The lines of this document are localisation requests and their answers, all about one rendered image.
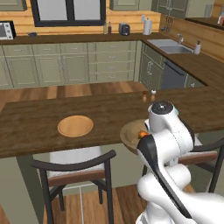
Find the wooden bowl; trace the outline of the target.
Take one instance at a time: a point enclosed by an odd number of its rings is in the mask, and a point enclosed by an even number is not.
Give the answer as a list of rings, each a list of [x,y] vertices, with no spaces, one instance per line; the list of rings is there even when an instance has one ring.
[[[84,115],[71,115],[58,124],[58,132],[64,137],[83,137],[94,127],[93,121]]]

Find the brown wooden plate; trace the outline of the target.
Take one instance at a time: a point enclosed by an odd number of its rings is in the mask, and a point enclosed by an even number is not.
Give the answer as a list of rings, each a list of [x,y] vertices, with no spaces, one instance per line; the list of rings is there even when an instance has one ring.
[[[144,119],[135,120],[126,123],[120,131],[122,143],[134,154],[137,154],[137,145],[139,142],[138,132],[146,131]]]

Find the green cupboard under sink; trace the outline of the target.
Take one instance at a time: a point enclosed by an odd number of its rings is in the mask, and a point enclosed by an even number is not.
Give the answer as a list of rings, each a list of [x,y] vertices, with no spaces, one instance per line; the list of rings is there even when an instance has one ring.
[[[161,88],[165,58],[146,44],[142,47],[139,80],[148,90]]]

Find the green base cupboard run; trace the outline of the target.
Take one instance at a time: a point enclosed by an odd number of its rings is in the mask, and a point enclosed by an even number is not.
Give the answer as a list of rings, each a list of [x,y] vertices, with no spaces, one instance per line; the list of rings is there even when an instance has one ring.
[[[138,41],[0,45],[0,89],[136,81]]]

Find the black chair with white cushion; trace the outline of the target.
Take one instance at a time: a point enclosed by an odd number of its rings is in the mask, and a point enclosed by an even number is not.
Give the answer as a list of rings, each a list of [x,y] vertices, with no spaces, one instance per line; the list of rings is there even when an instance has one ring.
[[[110,159],[114,150],[102,154],[100,146],[50,153],[50,162],[33,159],[31,166],[40,172],[45,200],[47,224],[54,224],[52,201],[59,196],[60,210],[64,211],[63,189],[66,185],[91,181],[98,186],[99,202],[102,191],[107,193],[108,224],[114,224]]]
[[[216,151],[188,152],[178,159],[178,163],[182,165],[197,165],[208,172],[215,172],[215,164],[212,164],[218,157]]]

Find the dark dishwasher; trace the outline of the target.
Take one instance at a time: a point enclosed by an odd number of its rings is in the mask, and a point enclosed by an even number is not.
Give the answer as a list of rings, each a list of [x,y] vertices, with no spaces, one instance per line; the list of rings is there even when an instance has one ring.
[[[174,65],[168,59],[164,62],[164,74],[162,79],[162,89],[184,88],[187,73],[180,67]]]

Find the black toaster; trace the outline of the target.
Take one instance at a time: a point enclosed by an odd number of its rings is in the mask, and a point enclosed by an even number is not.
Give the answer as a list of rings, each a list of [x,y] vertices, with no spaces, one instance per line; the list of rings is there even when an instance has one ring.
[[[120,23],[119,24],[119,33],[123,36],[129,36],[130,35],[130,26],[126,23]]]

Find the steel sink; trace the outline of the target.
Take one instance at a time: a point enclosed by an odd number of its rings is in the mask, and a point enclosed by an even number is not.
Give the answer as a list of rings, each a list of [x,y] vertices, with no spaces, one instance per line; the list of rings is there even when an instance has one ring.
[[[148,42],[168,54],[193,53],[191,48],[181,45],[172,39],[148,39]]]

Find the white paper towel roll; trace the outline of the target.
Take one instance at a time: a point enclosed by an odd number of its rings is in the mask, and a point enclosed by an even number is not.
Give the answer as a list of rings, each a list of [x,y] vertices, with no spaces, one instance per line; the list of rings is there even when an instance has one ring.
[[[152,20],[147,17],[143,23],[143,35],[150,35],[151,32],[152,32]]]

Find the white soap dispenser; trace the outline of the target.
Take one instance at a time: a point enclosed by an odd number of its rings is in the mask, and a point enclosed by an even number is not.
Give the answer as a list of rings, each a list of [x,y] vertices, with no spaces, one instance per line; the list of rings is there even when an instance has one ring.
[[[200,48],[201,48],[201,41],[197,40],[197,44],[194,48],[194,54],[199,55],[200,54]]]

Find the black-framed window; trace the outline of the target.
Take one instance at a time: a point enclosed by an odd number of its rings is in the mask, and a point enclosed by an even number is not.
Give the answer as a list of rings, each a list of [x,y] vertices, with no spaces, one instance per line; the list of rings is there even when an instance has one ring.
[[[31,0],[36,27],[103,26],[106,0]]]

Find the white microwave oven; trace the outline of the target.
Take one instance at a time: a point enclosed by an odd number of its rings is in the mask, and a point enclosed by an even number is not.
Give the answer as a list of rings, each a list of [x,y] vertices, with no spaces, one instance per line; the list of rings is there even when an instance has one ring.
[[[17,36],[12,21],[0,21],[0,40],[12,40]]]

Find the hanging utensil rail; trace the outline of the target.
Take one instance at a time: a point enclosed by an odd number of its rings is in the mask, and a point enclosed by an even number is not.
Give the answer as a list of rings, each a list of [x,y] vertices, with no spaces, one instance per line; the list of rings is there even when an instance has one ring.
[[[161,32],[170,32],[172,29],[173,17],[166,15],[164,26],[160,27]]]

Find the green wall cupboard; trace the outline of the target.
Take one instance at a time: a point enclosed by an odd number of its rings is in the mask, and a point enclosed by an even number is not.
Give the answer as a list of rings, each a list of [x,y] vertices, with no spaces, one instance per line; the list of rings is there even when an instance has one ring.
[[[0,0],[0,11],[26,11],[26,0]]]
[[[138,11],[139,0],[109,0],[112,11]]]

